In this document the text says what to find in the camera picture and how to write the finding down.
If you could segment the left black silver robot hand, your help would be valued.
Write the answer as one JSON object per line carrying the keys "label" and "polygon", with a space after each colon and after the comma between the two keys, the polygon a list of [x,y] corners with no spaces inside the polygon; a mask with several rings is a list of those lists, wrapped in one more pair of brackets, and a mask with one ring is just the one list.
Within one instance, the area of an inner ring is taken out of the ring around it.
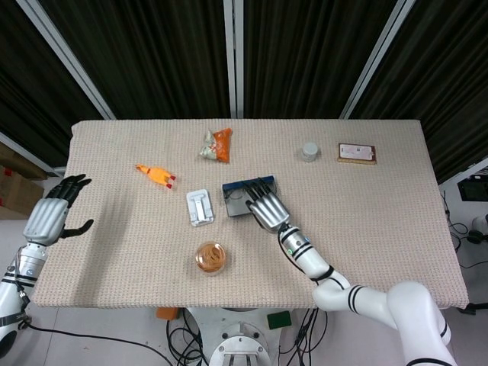
{"label": "left black silver robot hand", "polygon": [[86,233],[92,227],[93,219],[87,220],[79,228],[67,229],[66,218],[80,191],[91,181],[85,174],[71,175],[41,198],[34,206],[23,232],[27,242],[47,247],[59,239]]}

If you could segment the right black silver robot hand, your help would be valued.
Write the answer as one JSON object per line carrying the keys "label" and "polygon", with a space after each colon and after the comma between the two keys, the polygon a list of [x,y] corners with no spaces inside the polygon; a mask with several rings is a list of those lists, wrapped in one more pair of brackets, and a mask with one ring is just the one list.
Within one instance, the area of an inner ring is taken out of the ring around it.
{"label": "right black silver robot hand", "polygon": [[287,208],[263,178],[244,181],[242,186],[249,196],[246,206],[262,229],[278,233],[287,225],[290,219]]}

